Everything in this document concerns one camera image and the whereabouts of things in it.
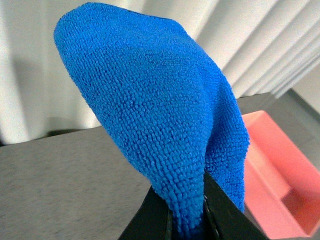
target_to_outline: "gray countertop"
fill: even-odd
[[[267,110],[320,169],[320,125],[292,99],[238,103]],[[0,183],[0,240],[116,240],[150,187],[102,127],[0,147]]]

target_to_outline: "pink container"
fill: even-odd
[[[250,135],[245,204],[270,239],[311,237],[320,225],[320,173],[265,111],[242,116]]]

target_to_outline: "towel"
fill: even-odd
[[[244,209],[249,137],[222,71],[174,20],[86,3],[54,30],[60,57],[123,155],[201,239],[205,169]]]

